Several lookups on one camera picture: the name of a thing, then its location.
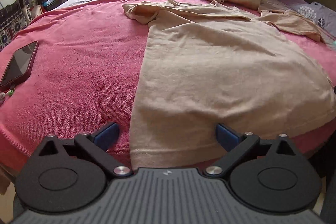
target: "silver bolt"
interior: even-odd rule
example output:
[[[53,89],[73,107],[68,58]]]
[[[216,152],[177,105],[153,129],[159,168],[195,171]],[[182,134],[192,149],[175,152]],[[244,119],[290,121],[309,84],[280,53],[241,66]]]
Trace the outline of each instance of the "silver bolt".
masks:
[[[113,172],[120,176],[127,175],[130,171],[131,170],[126,166],[118,166],[113,169]]]
[[[209,175],[219,175],[223,172],[223,169],[219,166],[209,166],[205,170]]]

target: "smartphone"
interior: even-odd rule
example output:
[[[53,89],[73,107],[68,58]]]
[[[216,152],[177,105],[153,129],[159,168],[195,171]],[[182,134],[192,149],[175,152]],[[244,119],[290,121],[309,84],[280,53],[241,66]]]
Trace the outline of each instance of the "smartphone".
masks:
[[[1,78],[0,91],[6,92],[29,78],[38,45],[38,41],[34,41],[14,52]]]

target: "pink blanket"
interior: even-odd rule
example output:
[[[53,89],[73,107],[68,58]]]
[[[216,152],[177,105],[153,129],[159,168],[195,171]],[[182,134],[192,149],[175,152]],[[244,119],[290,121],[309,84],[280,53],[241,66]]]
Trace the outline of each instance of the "pink blanket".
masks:
[[[48,133],[73,138],[114,121],[121,135],[109,153],[130,165],[129,124],[148,27],[128,19],[121,4],[140,1],[98,0],[47,12],[5,47],[1,75],[15,50],[40,42],[30,78],[0,107],[0,162],[19,170]],[[336,52],[306,37],[286,35],[336,83]],[[332,121],[298,136],[296,143],[302,152],[312,150],[335,129]]]

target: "gray ribbed panel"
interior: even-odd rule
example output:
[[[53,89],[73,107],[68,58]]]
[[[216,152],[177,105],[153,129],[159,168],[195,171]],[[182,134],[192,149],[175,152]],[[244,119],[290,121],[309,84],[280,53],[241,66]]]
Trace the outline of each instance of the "gray ribbed panel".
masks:
[[[311,211],[289,216],[254,212],[225,184],[196,169],[147,169],[114,180],[90,207],[67,215],[26,211],[14,224],[322,224]]]

